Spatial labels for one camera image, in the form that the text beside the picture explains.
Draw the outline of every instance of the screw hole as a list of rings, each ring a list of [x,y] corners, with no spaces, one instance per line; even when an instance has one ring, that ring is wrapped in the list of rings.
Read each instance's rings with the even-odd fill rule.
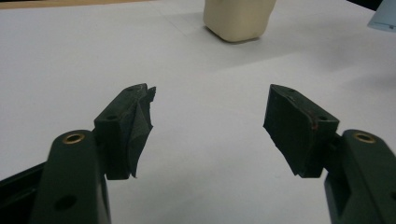
[[[370,143],[370,144],[375,143],[375,139],[369,134],[366,134],[366,133],[355,133],[354,136],[355,136],[356,139],[358,139],[361,142]]]
[[[107,117],[107,119],[109,119],[109,120],[113,120],[113,119],[117,119],[117,118],[118,118],[118,117],[115,116],[115,115],[110,115],[110,116]]]
[[[67,135],[64,138],[63,142],[67,145],[71,145],[71,144],[81,142],[82,139],[84,139],[84,138],[85,138],[85,135],[82,133],[72,133],[72,134]]]
[[[77,197],[74,195],[66,195],[58,200],[54,207],[56,211],[65,211],[73,207],[77,202]]]

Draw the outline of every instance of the plastic bottle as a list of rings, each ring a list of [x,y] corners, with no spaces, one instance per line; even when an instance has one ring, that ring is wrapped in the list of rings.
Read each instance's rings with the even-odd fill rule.
[[[204,23],[228,42],[261,36],[276,0],[205,0]]]

